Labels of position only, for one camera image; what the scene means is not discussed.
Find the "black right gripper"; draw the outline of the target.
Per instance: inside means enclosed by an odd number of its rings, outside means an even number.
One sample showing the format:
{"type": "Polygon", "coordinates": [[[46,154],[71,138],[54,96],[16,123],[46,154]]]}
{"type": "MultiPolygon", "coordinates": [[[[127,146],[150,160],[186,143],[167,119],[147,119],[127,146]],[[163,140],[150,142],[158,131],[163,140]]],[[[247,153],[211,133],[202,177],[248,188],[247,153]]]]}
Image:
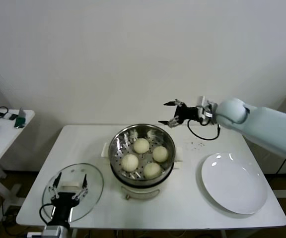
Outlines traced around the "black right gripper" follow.
{"type": "Polygon", "coordinates": [[[203,122],[201,118],[198,107],[187,107],[184,102],[175,99],[174,101],[169,101],[164,103],[165,106],[176,106],[176,111],[174,118],[170,120],[159,120],[158,122],[169,128],[174,128],[181,125],[185,120],[193,120],[199,123],[203,122]]]}

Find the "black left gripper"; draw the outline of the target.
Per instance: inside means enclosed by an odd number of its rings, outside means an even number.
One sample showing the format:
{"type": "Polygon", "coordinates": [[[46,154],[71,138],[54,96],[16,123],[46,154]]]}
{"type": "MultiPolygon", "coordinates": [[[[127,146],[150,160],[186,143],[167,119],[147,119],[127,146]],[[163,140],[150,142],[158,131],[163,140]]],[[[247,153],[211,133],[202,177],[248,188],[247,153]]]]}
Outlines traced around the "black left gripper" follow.
{"type": "Polygon", "coordinates": [[[76,193],[73,192],[59,192],[58,185],[62,173],[59,173],[55,178],[53,184],[48,187],[51,196],[51,204],[54,206],[55,211],[50,221],[51,225],[69,225],[69,217],[71,209],[79,204],[79,200],[83,200],[88,194],[87,188],[87,174],[84,175],[81,189],[76,193]]]}

